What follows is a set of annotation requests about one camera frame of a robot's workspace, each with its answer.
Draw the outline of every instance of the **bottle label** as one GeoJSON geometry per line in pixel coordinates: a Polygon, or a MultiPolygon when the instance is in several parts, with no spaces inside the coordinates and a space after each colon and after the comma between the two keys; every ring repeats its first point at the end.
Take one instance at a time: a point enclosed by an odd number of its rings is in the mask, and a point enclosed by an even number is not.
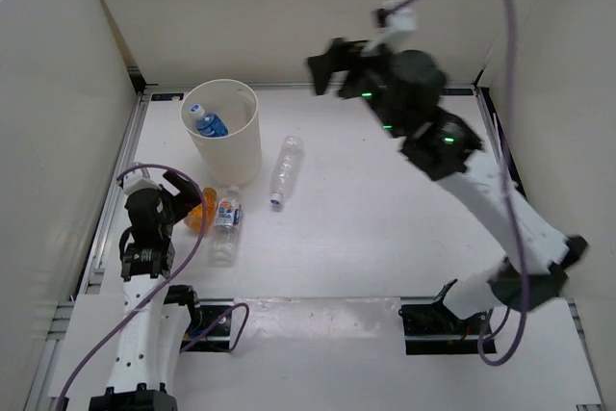
{"type": "Polygon", "coordinates": [[[222,199],[218,204],[218,212],[214,225],[240,227],[244,213],[237,201],[222,199]]]}
{"type": "Polygon", "coordinates": [[[202,119],[203,127],[199,132],[204,137],[226,137],[229,135],[229,131],[227,130],[224,122],[215,115],[214,113],[209,113],[205,115],[202,119]]]}

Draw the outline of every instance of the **white bucket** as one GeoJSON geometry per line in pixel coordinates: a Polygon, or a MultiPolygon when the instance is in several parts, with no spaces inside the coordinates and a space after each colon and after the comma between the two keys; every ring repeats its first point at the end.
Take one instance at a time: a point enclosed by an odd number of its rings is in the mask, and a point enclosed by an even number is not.
{"type": "Polygon", "coordinates": [[[180,112],[192,142],[210,175],[222,185],[243,185],[261,168],[259,102],[254,91],[238,81],[218,79],[194,88],[184,98],[180,112]],[[226,137],[203,137],[191,117],[192,105],[215,113],[229,130],[226,137]]]}

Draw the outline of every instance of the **clear plastic bottle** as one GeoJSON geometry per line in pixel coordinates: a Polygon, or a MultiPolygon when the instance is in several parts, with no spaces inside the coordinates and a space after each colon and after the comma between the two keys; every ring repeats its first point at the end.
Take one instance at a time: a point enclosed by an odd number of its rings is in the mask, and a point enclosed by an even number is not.
{"type": "Polygon", "coordinates": [[[235,261],[243,218],[240,189],[229,187],[218,202],[210,240],[209,254],[215,265],[230,266],[235,261]]]}
{"type": "Polygon", "coordinates": [[[282,142],[276,167],[271,175],[269,201],[281,206],[295,186],[302,159],[304,142],[300,137],[289,136],[282,142]]]}

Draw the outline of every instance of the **cable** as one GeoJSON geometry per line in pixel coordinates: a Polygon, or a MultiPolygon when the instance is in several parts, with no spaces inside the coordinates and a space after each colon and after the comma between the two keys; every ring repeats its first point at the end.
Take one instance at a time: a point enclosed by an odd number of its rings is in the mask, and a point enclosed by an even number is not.
{"type": "Polygon", "coordinates": [[[126,243],[128,243],[128,239],[131,237],[131,231],[133,231],[133,227],[129,226],[124,231],[122,231],[122,234],[120,235],[119,242],[117,243],[119,255],[124,254],[124,252],[126,251],[126,243]]]}
{"type": "MultiPolygon", "coordinates": [[[[130,172],[133,172],[135,170],[142,169],[142,168],[159,168],[159,169],[162,169],[162,170],[169,170],[170,172],[173,172],[173,173],[179,175],[180,177],[183,177],[186,181],[188,181],[198,191],[199,199],[201,200],[201,207],[203,208],[204,211],[206,210],[205,198],[203,197],[203,192],[201,191],[199,186],[186,173],[184,173],[184,172],[182,172],[182,171],[180,171],[180,170],[178,170],[176,168],[173,168],[173,167],[163,166],[163,165],[160,165],[160,164],[138,164],[138,165],[134,165],[132,167],[128,167],[126,170],[121,172],[118,175],[118,177],[116,178],[116,181],[119,182],[122,178],[124,178],[124,176],[126,174],[128,174],[130,172]]],[[[175,279],[175,277],[178,274],[180,274],[180,272],[182,272],[183,269],[186,268],[186,266],[193,259],[194,254],[196,253],[196,251],[199,249],[199,246],[201,245],[201,241],[203,240],[203,236],[204,235],[205,235],[205,220],[202,220],[201,221],[201,226],[199,227],[199,234],[198,234],[198,236],[196,238],[196,242],[194,243],[194,246],[192,247],[191,252],[189,252],[189,255],[186,257],[184,262],[182,262],[182,264],[180,264],[180,266],[177,268],[177,270],[173,271],[169,275],[168,278],[164,279],[161,284],[156,286],[148,295],[146,295],[143,298],[143,300],[133,310],[131,310],[111,331],[109,331],[109,333],[105,337],[103,337],[98,342],[98,344],[96,344],[86,354],[86,356],[84,356],[84,358],[75,367],[75,370],[70,374],[70,376],[66,380],[65,385],[63,386],[62,390],[60,391],[60,394],[58,395],[58,398],[57,398],[57,401],[56,401],[55,411],[62,411],[63,410],[64,398],[66,397],[66,393],[68,392],[68,389],[70,388],[72,383],[75,381],[75,378],[77,377],[79,372],[81,372],[81,370],[86,366],[86,364],[92,358],[92,356],[94,356],[96,354],[96,352],[98,350],[100,350],[100,348],[102,348],[105,344],[107,344],[114,337],[115,334],[117,334],[119,331],[121,331],[124,328],[124,326],[126,326],[126,324],[128,324],[138,314],[138,312],[140,311],[141,308],[143,308],[145,305],[147,305],[157,293],[159,293],[164,287],[168,286],[168,284],[173,279],[175,279]]]]}
{"type": "Polygon", "coordinates": [[[470,326],[466,326],[466,330],[464,331],[464,334],[462,335],[462,337],[460,338],[458,343],[462,343],[462,342],[466,341],[466,338],[469,337],[470,334],[471,334],[471,327],[470,326]]]}
{"type": "Polygon", "coordinates": [[[244,328],[246,326],[246,322],[248,321],[248,316],[250,315],[250,308],[244,302],[236,303],[235,305],[227,308],[224,312],[222,312],[218,316],[218,318],[216,318],[214,321],[212,321],[208,327],[206,327],[203,331],[201,331],[197,335],[197,337],[195,337],[188,344],[186,344],[184,347],[182,347],[182,349],[180,350],[180,353],[184,353],[185,351],[188,351],[189,349],[191,349],[192,346],[197,344],[201,339],[205,338],[210,332],[212,332],[212,330],[217,326],[217,324],[220,322],[220,320],[222,320],[223,318],[228,317],[229,315],[231,315],[233,313],[234,310],[236,310],[236,309],[238,309],[240,307],[243,307],[245,309],[246,314],[244,315],[244,319],[242,321],[242,325],[240,326],[240,330],[238,331],[238,335],[235,338],[235,342],[233,343],[233,346],[231,346],[228,349],[223,349],[223,348],[220,349],[220,351],[224,351],[226,353],[231,353],[233,350],[235,350],[235,347],[238,346],[238,342],[240,341],[240,338],[242,337],[242,333],[244,332],[244,328]]]}
{"type": "MultiPolygon", "coordinates": [[[[490,310],[488,312],[488,316],[487,316],[487,322],[485,322],[481,327],[483,326],[489,326],[490,325],[490,320],[492,319],[492,314],[494,313],[494,309],[490,310]]],[[[488,337],[486,337],[485,339],[483,339],[483,342],[487,342],[487,341],[491,341],[493,340],[495,337],[497,337],[502,329],[505,327],[505,325],[507,324],[507,320],[509,320],[509,315],[511,314],[511,309],[509,307],[507,307],[507,311],[504,312],[504,317],[502,317],[502,321],[499,324],[499,327],[497,327],[494,332],[492,334],[490,334],[488,337]]]]}
{"type": "MultiPolygon", "coordinates": [[[[397,4],[391,10],[388,11],[388,14],[395,13],[398,10],[412,4],[417,0],[404,0],[401,3],[397,4]]],[[[510,140],[513,137],[513,131],[511,130],[513,127],[513,94],[514,94],[514,81],[515,81],[515,57],[516,57],[516,47],[518,42],[518,32],[516,29],[516,9],[513,0],[502,0],[504,4],[504,13],[505,13],[505,27],[507,31],[507,46],[506,46],[506,54],[505,54],[505,120],[507,124],[507,129],[509,132],[510,140]]],[[[520,232],[520,225],[518,223],[518,218],[516,216],[515,207],[513,205],[513,201],[510,196],[510,187],[509,187],[509,175],[508,168],[511,164],[511,152],[509,150],[508,144],[505,142],[504,137],[500,140],[500,148],[502,150],[502,162],[500,163],[500,186],[502,189],[502,196],[504,199],[504,203],[506,206],[507,214],[509,216],[509,221],[511,222],[511,229],[513,232],[513,236],[516,243],[516,249],[518,251],[518,256],[520,259],[520,280],[522,285],[522,303],[520,307],[520,323],[518,324],[518,330],[516,332],[515,338],[509,347],[509,350],[498,360],[490,360],[483,350],[483,343],[485,342],[485,334],[488,331],[490,317],[486,317],[485,323],[481,326],[479,331],[479,340],[477,341],[477,348],[479,350],[479,356],[481,359],[490,366],[500,366],[509,361],[509,359],[516,352],[520,343],[522,341],[522,337],[524,335],[524,330],[526,328],[526,317],[528,315],[528,307],[530,304],[530,284],[528,281],[528,271],[526,268],[526,257],[524,254],[524,246],[522,243],[522,234],[520,232]]]]}
{"type": "Polygon", "coordinates": [[[190,336],[190,337],[192,337],[194,333],[198,332],[198,330],[199,330],[199,326],[200,326],[201,324],[203,324],[203,312],[202,312],[201,310],[198,310],[198,309],[197,309],[197,312],[198,312],[198,314],[199,314],[199,323],[197,324],[197,327],[196,327],[195,329],[193,329],[192,331],[190,331],[190,332],[189,332],[189,336],[190,336]]]}

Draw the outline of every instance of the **plastic water bottle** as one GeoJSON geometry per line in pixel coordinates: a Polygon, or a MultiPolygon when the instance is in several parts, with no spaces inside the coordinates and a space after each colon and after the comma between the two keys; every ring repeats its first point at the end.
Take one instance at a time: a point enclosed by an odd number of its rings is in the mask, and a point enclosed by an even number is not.
{"type": "Polygon", "coordinates": [[[210,258],[215,264],[230,266],[235,260],[244,211],[240,189],[229,187],[218,202],[210,240],[210,258]]]}
{"type": "Polygon", "coordinates": [[[289,136],[282,142],[278,161],[271,175],[269,201],[274,206],[281,206],[291,194],[303,156],[304,142],[300,137],[289,136]]]}
{"type": "Polygon", "coordinates": [[[194,119],[194,127],[203,137],[225,137],[229,135],[224,122],[214,113],[205,113],[201,105],[191,107],[191,116],[194,119]]]}

